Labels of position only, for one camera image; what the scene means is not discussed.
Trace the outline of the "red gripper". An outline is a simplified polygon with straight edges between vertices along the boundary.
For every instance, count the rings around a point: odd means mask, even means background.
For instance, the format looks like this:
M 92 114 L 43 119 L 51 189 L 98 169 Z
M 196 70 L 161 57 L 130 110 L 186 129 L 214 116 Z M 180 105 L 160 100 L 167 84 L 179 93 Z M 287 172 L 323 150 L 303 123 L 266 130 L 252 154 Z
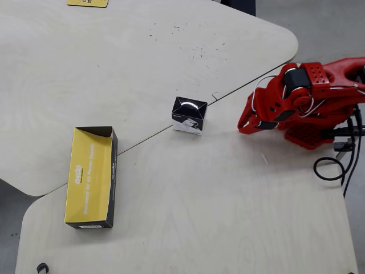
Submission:
M 280 74 L 252 95 L 252 109 L 244 110 L 237 128 L 245 135 L 272 130 L 310 107 L 310 80 L 306 74 Z

